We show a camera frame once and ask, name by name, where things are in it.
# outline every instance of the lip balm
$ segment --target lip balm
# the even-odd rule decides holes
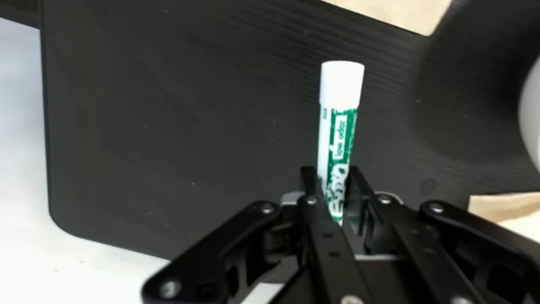
[[[327,61],[320,68],[317,176],[332,220],[342,225],[364,66]]]

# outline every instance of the screw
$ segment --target screw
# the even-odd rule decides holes
[[[378,201],[379,201],[381,205],[389,205],[389,203],[391,203],[391,198],[389,198],[389,196],[378,196]]]
[[[450,304],[474,304],[472,301],[465,299],[465,298],[452,298]]]
[[[433,213],[443,213],[443,206],[438,205],[438,203],[432,203],[428,208],[430,208]]]
[[[307,196],[307,198],[305,198],[305,203],[307,203],[307,205],[315,205],[315,203],[317,203],[317,198],[315,198],[315,196]]]
[[[340,298],[339,304],[364,304],[364,301],[361,301],[356,296],[347,294],[347,296]]]
[[[259,208],[259,211],[261,213],[264,213],[264,215],[270,215],[270,213],[273,213],[273,206],[271,205],[268,205],[268,203],[264,203],[261,208]]]
[[[172,299],[178,296],[180,291],[182,291],[182,284],[178,281],[165,281],[158,289],[158,296],[163,299]]]

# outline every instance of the black rubber surface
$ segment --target black rubber surface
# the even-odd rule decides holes
[[[315,161],[324,59],[366,66],[354,164],[406,205],[540,188],[516,124],[540,2],[453,2],[420,37],[315,0],[47,0],[50,215],[173,257]]]

